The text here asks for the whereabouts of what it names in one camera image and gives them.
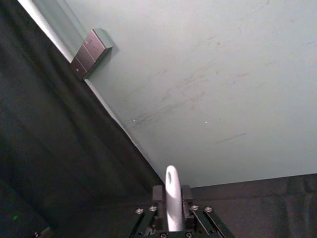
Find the screw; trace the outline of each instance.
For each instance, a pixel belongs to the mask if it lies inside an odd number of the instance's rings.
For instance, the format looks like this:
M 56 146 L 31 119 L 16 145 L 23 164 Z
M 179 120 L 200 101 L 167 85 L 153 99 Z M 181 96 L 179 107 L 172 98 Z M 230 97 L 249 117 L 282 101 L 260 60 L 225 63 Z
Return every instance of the screw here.
M 191 207 L 191 209 L 192 209 L 193 211 L 197 211 L 197 210 L 198 210 L 198 206 L 197 206 L 197 205 L 193 205 L 193 206 Z
M 191 232 L 187 232 L 185 236 L 186 238 L 193 238 L 193 234 Z
M 151 212 L 155 212 L 155 211 L 157 210 L 157 207 L 156 207 L 156 206 L 151 206 L 151 207 L 149 208 L 149 210 L 150 210 Z
M 143 209 L 141 207 L 138 207 L 137 210 L 135 211 L 137 214 L 143 213 Z
M 211 212 L 212 211 L 212 208 L 211 207 L 205 207 L 205 212 Z
M 161 233 L 159 237 L 160 237 L 160 238 L 166 238 L 166 237 L 167 237 L 167 234 L 166 234 L 166 233 Z

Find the light blue wall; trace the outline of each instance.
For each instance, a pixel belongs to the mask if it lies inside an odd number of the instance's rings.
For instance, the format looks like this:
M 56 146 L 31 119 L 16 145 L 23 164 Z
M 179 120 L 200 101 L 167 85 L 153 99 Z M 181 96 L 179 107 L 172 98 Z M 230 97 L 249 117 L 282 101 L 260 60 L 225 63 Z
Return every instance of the light blue wall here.
M 90 80 L 162 178 L 317 172 L 317 1 L 66 2 L 115 42 Z

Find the black curtain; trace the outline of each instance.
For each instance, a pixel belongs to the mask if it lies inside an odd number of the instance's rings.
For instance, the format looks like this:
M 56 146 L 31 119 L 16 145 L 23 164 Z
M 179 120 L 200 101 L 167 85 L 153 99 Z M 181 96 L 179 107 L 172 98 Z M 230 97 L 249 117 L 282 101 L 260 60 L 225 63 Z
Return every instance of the black curtain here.
M 0 142 L 2 183 L 53 228 L 162 183 L 16 0 L 0 0 Z

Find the black backdrop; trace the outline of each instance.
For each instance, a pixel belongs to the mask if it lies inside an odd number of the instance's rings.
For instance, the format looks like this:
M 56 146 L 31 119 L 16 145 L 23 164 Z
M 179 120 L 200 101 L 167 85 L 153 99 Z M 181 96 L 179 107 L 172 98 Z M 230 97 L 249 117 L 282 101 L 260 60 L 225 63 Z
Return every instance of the black backdrop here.
M 9 189 L 17 199 L 6 208 L 33 209 L 23 226 L 41 228 L 42 217 L 56 228 L 93 197 L 162 183 L 68 65 L 18 1 L 0 1 L 0 196 Z M 16 220 L 1 211 L 6 232 Z

